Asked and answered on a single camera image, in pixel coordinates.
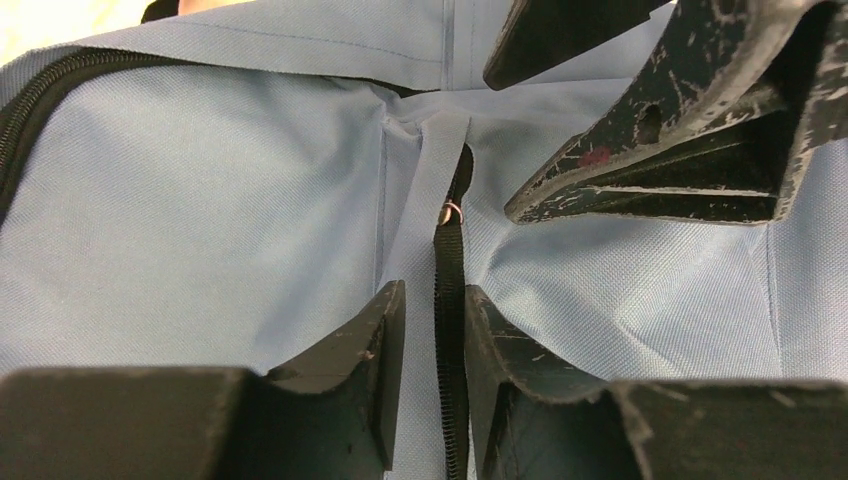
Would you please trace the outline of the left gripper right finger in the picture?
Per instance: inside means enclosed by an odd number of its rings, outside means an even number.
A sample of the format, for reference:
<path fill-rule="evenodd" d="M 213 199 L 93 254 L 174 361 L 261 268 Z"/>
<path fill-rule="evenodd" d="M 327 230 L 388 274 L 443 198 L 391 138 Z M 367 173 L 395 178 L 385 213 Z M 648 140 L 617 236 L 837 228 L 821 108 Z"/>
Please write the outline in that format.
<path fill-rule="evenodd" d="M 847 387 L 604 381 L 465 293 L 480 479 L 843 479 Z"/>

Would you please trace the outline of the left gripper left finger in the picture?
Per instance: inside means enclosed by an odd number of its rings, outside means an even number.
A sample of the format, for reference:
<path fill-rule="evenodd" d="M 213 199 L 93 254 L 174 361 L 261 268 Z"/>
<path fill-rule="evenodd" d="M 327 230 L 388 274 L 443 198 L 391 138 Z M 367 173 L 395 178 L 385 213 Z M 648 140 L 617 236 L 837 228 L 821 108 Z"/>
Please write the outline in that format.
<path fill-rule="evenodd" d="M 405 285 L 264 375 L 36 368 L 1 381 L 5 479 L 380 479 L 393 465 Z"/>

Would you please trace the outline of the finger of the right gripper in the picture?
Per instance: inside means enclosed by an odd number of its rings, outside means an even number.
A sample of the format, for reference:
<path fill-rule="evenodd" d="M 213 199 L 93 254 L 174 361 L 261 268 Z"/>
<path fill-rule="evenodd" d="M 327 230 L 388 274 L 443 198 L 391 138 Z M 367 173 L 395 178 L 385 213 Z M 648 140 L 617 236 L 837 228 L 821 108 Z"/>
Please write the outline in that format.
<path fill-rule="evenodd" d="M 624 93 L 504 212 L 778 221 L 814 152 L 846 135 L 845 2 L 679 1 Z"/>
<path fill-rule="evenodd" d="M 483 69 L 499 91 L 586 53 L 645 23 L 658 0 L 520 0 L 512 3 Z"/>

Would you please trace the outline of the blue student backpack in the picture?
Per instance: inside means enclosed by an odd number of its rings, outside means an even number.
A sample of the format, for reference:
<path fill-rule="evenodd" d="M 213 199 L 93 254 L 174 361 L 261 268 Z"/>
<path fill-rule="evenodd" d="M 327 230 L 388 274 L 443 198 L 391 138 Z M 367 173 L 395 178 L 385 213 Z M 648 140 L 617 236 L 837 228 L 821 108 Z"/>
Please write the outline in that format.
<path fill-rule="evenodd" d="M 466 272 L 593 375 L 847 377 L 847 144 L 788 219 L 586 216 L 519 227 L 513 191 L 645 63 L 664 6 L 515 91 L 487 92 L 504 1 L 253 1 L 91 37 L 177 64 L 58 106 L 1 229 L 1 370 L 267 370 L 407 288 L 395 479 L 441 479 L 437 212 L 475 156 Z"/>

